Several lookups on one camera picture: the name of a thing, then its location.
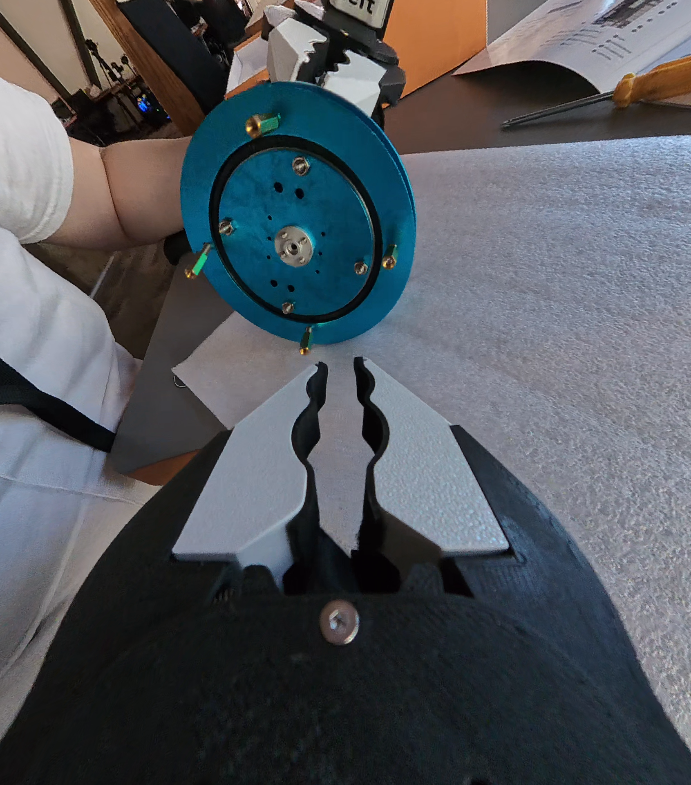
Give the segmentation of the yellow handled screwdriver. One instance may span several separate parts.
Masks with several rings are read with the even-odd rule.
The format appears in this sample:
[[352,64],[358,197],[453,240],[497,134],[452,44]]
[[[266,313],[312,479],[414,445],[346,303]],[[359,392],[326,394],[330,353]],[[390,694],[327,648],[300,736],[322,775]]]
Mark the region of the yellow handled screwdriver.
[[623,109],[635,103],[662,101],[686,93],[691,93],[691,55],[660,64],[645,74],[626,74],[612,91],[520,115],[502,123],[501,128],[507,130],[604,101],[611,101],[616,108]]

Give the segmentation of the white foam sheet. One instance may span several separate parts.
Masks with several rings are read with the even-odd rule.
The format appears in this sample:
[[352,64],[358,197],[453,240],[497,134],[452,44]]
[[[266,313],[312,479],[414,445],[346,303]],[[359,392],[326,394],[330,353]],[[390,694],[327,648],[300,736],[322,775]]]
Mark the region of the white foam sheet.
[[421,260],[365,352],[541,490],[691,742],[691,136],[411,155]]

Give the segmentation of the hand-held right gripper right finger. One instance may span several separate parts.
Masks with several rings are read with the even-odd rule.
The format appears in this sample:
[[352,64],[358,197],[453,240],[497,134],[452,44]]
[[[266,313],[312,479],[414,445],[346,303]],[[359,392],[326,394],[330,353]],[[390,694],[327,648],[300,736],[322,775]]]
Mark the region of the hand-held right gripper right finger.
[[507,537],[448,420],[373,361],[353,361],[373,451],[351,565],[366,594],[393,594],[418,565],[470,594],[458,557],[504,556]]

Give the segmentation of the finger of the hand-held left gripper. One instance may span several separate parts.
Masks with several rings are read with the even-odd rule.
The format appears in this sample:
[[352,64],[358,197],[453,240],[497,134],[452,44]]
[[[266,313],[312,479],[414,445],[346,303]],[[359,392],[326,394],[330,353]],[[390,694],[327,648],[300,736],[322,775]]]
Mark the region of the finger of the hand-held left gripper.
[[295,18],[268,35],[268,74],[272,83],[315,83],[324,72],[329,37]]
[[325,72],[320,86],[371,116],[378,103],[380,80],[386,72],[383,64],[356,52],[344,51],[344,62]]

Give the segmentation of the black office chair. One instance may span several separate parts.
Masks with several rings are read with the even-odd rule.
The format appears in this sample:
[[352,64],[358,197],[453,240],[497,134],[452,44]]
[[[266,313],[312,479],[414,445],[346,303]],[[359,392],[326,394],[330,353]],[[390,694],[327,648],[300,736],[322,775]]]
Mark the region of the black office chair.
[[203,114],[224,98],[228,62],[220,61],[165,1],[128,1],[116,5],[136,32],[192,93]]

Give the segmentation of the person's left forearm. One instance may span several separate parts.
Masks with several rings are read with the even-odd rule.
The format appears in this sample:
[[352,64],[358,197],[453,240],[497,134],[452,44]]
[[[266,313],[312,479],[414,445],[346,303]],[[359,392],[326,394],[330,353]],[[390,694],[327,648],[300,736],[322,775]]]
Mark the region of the person's left forearm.
[[46,241],[112,252],[183,230],[181,172],[191,140],[125,141],[98,148],[71,139],[72,201],[61,227]]

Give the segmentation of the printed instruction manual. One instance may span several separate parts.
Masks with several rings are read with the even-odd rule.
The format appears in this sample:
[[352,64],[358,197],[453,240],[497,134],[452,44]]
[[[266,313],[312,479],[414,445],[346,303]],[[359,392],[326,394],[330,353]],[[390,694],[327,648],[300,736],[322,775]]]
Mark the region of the printed instruction manual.
[[[691,55],[691,1],[551,1],[462,65],[457,75],[520,62],[556,64],[597,93]],[[691,107],[691,93],[655,101]]]

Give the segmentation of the orange cardboard box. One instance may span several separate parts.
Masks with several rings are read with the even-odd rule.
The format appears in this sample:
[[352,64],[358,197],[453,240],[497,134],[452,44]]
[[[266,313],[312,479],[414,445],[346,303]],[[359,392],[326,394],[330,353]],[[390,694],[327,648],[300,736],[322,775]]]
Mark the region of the orange cardboard box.
[[[225,98],[268,79],[268,44],[262,40],[264,9],[271,2],[244,2],[253,15],[246,41],[234,49]],[[394,2],[384,40],[398,53],[407,85],[402,96],[459,67],[488,44],[487,1]]]

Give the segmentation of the blue round metal turntable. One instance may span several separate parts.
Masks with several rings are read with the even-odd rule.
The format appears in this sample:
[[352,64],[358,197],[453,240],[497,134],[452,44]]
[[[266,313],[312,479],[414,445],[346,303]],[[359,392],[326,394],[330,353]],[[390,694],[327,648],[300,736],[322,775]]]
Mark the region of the blue round metal turntable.
[[[253,114],[280,114],[257,140]],[[354,104],[307,83],[263,83],[218,105],[195,132],[181,175],[191,248],[241,316],[300,343],[353,339],[376,326],[409,280],[417,212],[384,131]],[[389,244],[398,263],[383,269]]]

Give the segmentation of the wooden pillar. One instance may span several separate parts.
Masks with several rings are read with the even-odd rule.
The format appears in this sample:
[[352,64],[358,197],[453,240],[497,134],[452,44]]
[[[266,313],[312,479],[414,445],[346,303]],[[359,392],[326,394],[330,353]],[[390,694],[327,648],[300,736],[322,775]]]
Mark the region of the wooden pillar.
[[184,136],[194,134],[205,115],[190,90],[118,9],[116,1],[91,1],[91,4],[177,129]]

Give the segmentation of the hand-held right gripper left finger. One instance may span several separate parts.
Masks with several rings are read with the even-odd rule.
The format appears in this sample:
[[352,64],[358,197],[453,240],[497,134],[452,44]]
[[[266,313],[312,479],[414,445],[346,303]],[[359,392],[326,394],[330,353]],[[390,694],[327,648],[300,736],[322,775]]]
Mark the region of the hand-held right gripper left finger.
[[228,435],[183,526],[177,561],[266,567],[276,585],[315,555],[319,513],[309,456],[320,439],[328,368],[311,365]]

